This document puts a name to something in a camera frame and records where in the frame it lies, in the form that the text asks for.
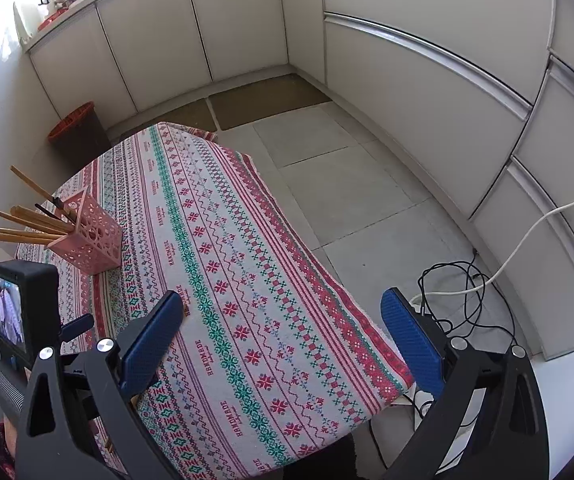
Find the pink perforated utensil basket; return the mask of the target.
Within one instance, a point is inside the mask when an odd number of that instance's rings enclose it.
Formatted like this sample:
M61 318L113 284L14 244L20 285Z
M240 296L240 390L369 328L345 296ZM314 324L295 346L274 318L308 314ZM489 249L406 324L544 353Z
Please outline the pink perforated utensil basket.
M89 188L71 195L64 204L76 213L74 231L47 248L87 275L118 268L122 244L119 223L98 204Z

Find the bamboo chopstick in basket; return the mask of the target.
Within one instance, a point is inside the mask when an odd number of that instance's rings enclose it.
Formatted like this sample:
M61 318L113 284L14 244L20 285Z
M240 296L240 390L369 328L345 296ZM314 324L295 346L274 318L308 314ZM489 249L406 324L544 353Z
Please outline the bamboo chopstick in basket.
M0 242L5 243L18 243L18 244L34 244L34 245L43 245L47 246L52 244L56 240L59 240L59 237L48 237L48 236L34 236L31 234L8 234L8 233L0 233Z
M45 200L51 202L56 207L56 209L60 211L62 214L64 214L66 218L68 218L71 222L75 222L76 220L78 220L76 213L69 206L66 206L66 204L63 203L63 201L60 200L58 196L55 196L54 194L50 194L49 192L47 192L44 188L42 188L39 184L37 184L34 180L28 177L24 172L22 172L16 166L11 165L10 171L16 177L18 177L23 183L25 183L29 188L32 188L34 192L37 192L37 194L40 194L40 196L42 196Z
M7 214L0 210L0 218L20 224L20 226L26 226L27 228L33 229L35 231L45 232L47 234L69 234L71 230L68 226L60 228L60 226L51 226L50 224L44 222L35 222L28 219L23 219L13 214Z
M16 229L9 229L9 228L2 228L0 226L0 234L7 234L7 235L14 235L14 236L37 236L37 237L47 237L52 238L53 240L57 237L65 236L66 233L48 233L43 231L34 231L34 230L16 230Z

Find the bamboo chopstick bundle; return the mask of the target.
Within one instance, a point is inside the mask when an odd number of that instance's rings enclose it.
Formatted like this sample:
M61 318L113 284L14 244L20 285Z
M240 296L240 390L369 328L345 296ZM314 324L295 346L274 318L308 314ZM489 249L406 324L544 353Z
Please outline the bamboo chopstick bundle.
M64 222L57 218L52 218L48 214L42 214L23 206L12 206L10 208L10 214L15 217L21 218L23 220L29 220L34 223L44 224L44 226L50 226L51 228L67 233L74 231L74 225L70 222Z

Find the brown floor mat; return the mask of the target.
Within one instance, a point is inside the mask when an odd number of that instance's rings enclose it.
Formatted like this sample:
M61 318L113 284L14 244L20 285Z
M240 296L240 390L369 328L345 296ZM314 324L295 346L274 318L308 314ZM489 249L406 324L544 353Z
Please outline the brown floor mat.
M264 79L218 92L209 97L222 130L326 103L330 100L297 74Z
M117 144L132 134L158 122L174 122L174 124L206 131L217 130L208 102L206 99L200 99L162 114L139 114L108 129L107 136L111 144Z

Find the red-lined dark trash bin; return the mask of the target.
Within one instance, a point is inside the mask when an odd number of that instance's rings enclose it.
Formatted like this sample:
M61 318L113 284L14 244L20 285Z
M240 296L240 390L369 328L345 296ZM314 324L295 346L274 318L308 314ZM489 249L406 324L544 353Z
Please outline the red-lined dark trash bin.
M61 119L47 140L73 172L80 171L111 148L93 102L82 104Z

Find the left brown floor mat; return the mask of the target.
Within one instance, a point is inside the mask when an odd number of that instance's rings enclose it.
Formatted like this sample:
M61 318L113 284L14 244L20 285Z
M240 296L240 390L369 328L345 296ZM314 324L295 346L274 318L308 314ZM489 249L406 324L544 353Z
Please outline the left brown floor mat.
M208 102L206 99L200 99L162 114L139 114L108 129L107 136L111 144L117 144L132 134L158 122L174 122L174 124L206 131L217 130Z

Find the right brown floor mat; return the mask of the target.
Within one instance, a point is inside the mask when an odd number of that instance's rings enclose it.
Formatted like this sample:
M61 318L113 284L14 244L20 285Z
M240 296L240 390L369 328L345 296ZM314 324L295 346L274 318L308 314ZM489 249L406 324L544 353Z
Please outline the right brown floor mat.
M209 97L222 130L326 103L330 100L297 74L264 79L218 92Z

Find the black thin chopstick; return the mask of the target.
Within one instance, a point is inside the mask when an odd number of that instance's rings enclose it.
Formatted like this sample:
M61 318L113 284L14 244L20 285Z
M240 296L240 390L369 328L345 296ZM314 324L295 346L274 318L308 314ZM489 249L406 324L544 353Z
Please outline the black thin chopstick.
M51 211L39 203L35 203L34 206L38 211L40 211L42 214L46 214L46 216L49 218L53 218L64 223L72 223L71 219L59 209Z

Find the patterned tablecloth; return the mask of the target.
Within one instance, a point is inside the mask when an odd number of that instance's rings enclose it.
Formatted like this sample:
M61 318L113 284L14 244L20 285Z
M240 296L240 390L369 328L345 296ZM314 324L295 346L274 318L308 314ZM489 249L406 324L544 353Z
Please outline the patterned tablecloth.
M138 413L187 479L247 479L364 424L413 385L393 341L301 240L252 159L161 122L62 187L88 191L119 223L121 264L81 274L42 246L24 260L59 272L63 321L114 337L169 290L185 317Z

